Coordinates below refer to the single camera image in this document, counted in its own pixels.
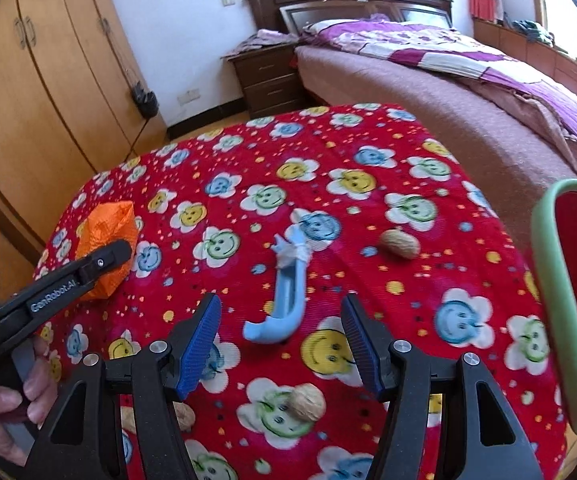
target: crumpled orange wrapper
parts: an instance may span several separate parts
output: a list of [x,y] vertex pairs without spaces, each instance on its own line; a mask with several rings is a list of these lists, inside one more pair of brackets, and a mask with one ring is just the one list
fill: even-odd
[[[133,202],[108,202],[97,206],[84,220],[84,228],[80,237],[79,245],[75,253],[77,258],[92,253],[115,240],[126,240],[133,254],[137,246],[139,231],[135,225],[135,212]],[[103,274],[97,280],[95,287],[82,296],[88,300],[106,300],[120,286],[120,283],[130,272],[133,258],[130,258],[119,269]]]

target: metal bolt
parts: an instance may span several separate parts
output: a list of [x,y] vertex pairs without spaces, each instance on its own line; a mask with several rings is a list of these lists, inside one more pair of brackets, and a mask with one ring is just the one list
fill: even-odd
[[398,339],[393,343],[393,348],[400,352],[400,354],[406,354],[406,352],[411,351],[411,344],[406,339]]
[[168,347],[168,345],[166,344],[166,341],[153,341],[149,346],[148,349],[150,351],[152,351],[154,354],[161,354],[164,350],[166,350],[166,348]]
[[86,366],[93,366],[96,365],[98,363],[98,361],[100,360],[100,356],[97,354],[88,354],[84,356],[84,364]]
[[465,353],[463,359],[467,365],[475,366],[480,364],[480,358],[478,357],[477,354],[474,354],[473,352]]

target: pink bed sheet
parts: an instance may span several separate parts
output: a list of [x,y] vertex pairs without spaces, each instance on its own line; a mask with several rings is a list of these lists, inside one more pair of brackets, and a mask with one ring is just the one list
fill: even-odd
[[552,146],[446,76],[315,46],[296,49],[305,87],[331,105],[396,102],[457,157],[521,250],[545,190],[577,174]]

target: green plastic frame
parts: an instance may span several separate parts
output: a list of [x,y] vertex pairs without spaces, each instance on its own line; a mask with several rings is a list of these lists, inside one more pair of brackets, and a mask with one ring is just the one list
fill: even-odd
[[577,434],[577,302],[555,222],[555,200],[577,192],[577,179],[556,182],[533,208],[531,245],[540,293],[549,313],[569,422]]

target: nightstand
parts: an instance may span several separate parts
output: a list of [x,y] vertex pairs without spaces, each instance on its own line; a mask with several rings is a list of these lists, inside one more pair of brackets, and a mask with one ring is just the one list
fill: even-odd
[[268,46],[229,58],[251,119],[305,108],[307,93],[291,68],[294,44]]

